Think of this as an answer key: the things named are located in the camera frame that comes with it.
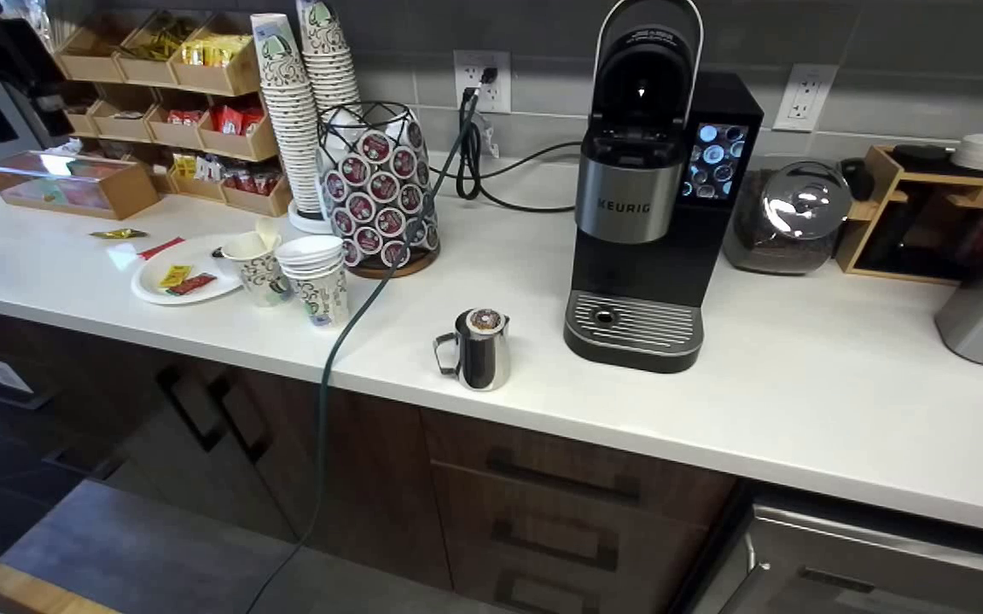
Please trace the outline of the white cup lid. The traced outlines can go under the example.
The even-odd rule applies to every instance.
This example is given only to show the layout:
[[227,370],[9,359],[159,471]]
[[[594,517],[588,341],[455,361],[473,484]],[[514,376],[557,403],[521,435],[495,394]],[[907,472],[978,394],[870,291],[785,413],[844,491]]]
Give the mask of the white cup lid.
[[300,234],[275,247],[275,262],[288,276],[315,276],[341,262],[343,243],[339,234]]

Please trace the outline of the open patterned paper cup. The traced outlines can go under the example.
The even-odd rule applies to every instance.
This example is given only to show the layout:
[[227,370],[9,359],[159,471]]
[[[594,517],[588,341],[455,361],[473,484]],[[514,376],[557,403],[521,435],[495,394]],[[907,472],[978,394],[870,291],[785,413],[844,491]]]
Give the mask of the open patterned paper cup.
[[238,233],[218,246],[218,256],[234,269],[242,291],[257,303],[291,301],[293,291],[275,262],[279,229],[273,222],[257,222],[250,233]]

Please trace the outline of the red packet on plate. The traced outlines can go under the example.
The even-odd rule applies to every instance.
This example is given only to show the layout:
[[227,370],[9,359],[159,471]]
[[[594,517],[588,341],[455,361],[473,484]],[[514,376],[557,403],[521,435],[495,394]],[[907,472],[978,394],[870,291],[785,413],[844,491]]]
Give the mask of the red packet on plate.
[[197,276],[189,276],[184,281],[172,286],[168,294],[172,295],[189,295],[189,294],[194,294],[194,291],[201,291],[209,281],[215,281],[215,276],[211,272],[197,272]]

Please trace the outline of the yellow packet on plate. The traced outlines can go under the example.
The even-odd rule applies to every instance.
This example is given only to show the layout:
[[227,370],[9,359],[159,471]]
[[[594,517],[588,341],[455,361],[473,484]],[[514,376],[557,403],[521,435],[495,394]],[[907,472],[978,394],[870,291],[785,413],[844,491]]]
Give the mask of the yellow packet on plate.
[[192,276],[192,264],[172,264],[165,276],[159,276],[159,286],[172,291],[178,281],[184,281]]

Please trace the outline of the white paper plate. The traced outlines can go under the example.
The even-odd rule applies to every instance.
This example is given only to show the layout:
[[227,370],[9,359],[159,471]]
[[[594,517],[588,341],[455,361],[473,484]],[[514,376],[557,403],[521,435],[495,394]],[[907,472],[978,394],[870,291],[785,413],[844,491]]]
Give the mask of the white paper plate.
[[189,305],[218,301],[238,286],[242,279],[223,269],[209,253],[189,253],[189,247],[168,247],[148,259],[131,279],[131,291],[157,305]]

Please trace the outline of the small steel milk pitcher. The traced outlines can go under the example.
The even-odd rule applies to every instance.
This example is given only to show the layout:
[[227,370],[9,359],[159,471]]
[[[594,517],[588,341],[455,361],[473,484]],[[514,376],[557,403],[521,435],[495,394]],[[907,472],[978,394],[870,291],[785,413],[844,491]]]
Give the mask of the small steel milk pitcher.
[[508,376],[504,349],[508,317],[493,305],[471,305],[455,317],[446,333],[433,336],[437,370],[465,383],[467,388],[493,393]]

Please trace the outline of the black Keurig coffee machine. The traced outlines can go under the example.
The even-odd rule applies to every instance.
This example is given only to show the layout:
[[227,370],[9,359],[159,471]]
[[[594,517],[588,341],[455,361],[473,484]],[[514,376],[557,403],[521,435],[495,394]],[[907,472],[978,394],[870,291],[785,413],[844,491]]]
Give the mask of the black Keurig coffee machine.
[[738,72],[702,69],[695,0],[665,0],[683,25],[615,32],[636,4],[615,0],[594,45],[562,341],[591,361],[683,370],[764,110]]

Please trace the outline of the rear stack of paper cups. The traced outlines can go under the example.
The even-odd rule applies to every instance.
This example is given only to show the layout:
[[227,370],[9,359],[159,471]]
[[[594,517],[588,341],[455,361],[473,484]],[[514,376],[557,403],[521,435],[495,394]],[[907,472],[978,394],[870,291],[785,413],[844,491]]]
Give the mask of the rear stack of paper cups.
[[296,0],[300,53],[321,113],[358,100],[354,60],[328,0]]

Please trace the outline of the stack of paper cups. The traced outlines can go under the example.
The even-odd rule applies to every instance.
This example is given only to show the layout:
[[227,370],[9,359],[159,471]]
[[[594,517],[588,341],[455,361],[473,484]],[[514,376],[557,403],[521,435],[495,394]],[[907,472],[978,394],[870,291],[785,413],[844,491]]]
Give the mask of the stack of paper cups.
[[358,100],[354,60],[328,0],[296,0],[300,53],[321,113]]
[[293,39],[291,15],[252,14],[250,26],[257,45],[260,90],[291,183],[288,218],[300,233],[328,233],[328,213],[321,209],[321,188],[317,188],[321,169],[317,106],[308,69]]

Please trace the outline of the front stack of paper cups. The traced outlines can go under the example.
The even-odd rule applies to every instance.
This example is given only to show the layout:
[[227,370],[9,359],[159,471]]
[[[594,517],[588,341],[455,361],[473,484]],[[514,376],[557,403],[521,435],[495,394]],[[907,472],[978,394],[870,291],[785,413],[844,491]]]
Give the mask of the front stack of paper cups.
[[317,106],[308,69],[293,39],[291,15],[252,14],[250,26],[257,45],[260,90],[291,183],[288,218],[300,233],[328,233],[328,213],[321,209],[321,188],[317,188],[321,169]]

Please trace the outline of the shiny dark round container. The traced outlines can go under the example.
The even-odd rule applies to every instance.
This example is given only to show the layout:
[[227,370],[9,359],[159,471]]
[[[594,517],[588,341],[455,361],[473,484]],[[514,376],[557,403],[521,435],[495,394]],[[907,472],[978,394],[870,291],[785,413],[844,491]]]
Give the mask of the shiny dark round container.
[[852,205],[845,176],[820,159],[753,169],[733,209],[725,256],[738,269],[770,276],[817,272]]

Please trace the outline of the red stir stick packet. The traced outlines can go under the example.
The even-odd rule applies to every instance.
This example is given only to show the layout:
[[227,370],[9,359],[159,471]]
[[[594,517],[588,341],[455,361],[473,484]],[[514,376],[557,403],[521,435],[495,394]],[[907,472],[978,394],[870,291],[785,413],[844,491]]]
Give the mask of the red stir stick packet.
[[184,238],[175,234],[175,238],[168,238],[168,243],[157,243],[157,246],[136,247],[136,259],[153,259],[153,256],[159,256],[165,247],[175,247],[175,246],[182,246],[182,243],[184,243]]

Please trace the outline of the wooden condiment organizer shelf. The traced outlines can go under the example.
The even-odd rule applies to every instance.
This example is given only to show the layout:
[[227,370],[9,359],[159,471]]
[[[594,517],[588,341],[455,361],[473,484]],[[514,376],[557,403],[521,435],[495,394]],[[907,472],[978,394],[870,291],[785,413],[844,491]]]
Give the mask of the wooden condiment organizer shelf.
[[283,213],[293,200],[260,90],[252,32],[232,15],[91,14],[52,45],[75,137],[136,156],[157,188]]

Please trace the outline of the yellow packet on counter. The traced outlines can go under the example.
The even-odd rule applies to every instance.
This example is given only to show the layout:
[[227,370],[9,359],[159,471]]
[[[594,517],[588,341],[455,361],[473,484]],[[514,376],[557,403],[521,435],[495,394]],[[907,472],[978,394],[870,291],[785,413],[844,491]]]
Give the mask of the yellow packet on counter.
[[99,233],[90,233],[91,238],[108,238],[108,243],[125,243],[125,238],[148,238],[143,229],[99,229]]

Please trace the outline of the stainless dishwasher front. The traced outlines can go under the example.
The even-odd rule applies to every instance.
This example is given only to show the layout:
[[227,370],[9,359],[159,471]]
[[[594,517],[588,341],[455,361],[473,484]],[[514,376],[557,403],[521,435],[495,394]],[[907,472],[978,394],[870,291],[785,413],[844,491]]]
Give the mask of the stainless dishwasher front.
[[983,545],[759,500],[690,614],[983,614]]

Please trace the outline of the wooden tray organizer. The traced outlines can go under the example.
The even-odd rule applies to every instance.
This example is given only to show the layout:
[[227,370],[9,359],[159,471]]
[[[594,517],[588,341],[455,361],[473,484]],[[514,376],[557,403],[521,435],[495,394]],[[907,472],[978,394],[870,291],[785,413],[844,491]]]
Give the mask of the wooden tray organizer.
[[844,272],[967,279],[983,264],[983,175],[950,159],[863,154],[870,193],[837,238]]

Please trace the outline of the cardboard box of packets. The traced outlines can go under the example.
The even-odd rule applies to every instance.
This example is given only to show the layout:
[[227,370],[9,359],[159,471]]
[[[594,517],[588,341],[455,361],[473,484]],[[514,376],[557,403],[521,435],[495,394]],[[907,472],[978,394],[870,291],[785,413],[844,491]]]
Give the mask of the cardboard box of packets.
[[4,156],[0,198],[8,205],[91,218],[131,218],[159,200],[148,168],[136,159],[52,150]]

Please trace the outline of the left white wall outlet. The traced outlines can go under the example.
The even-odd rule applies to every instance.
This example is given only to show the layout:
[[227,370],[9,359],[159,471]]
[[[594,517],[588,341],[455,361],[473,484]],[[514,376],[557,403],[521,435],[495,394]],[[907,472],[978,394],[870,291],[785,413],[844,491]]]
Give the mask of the left white wall outlet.
[[504,51],[456,51],[455,100],[477,95],[481,113],[504,114],[513,110],[513,57]]

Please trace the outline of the white wall outlet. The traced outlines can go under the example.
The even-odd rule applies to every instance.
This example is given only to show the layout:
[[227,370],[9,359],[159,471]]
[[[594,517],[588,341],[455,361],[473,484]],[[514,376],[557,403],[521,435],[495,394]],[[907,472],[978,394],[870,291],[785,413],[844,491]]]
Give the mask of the white wall outlet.
[[477,95],[481,113],[504,114],[513,110],[513,57],[504,51],[456,51],[455,100]]
[[813,131],[837,80],[837,65],[794,65],[774,110],[774,129]]

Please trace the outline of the right white wall outlet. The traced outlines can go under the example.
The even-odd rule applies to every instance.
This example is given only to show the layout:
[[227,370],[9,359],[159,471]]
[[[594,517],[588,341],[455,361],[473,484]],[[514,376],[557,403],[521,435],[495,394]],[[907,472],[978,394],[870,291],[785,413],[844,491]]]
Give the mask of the right white wall outlet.
[[774,129],[813,131],[837,80],[837,65],[794,65],[774,110]]

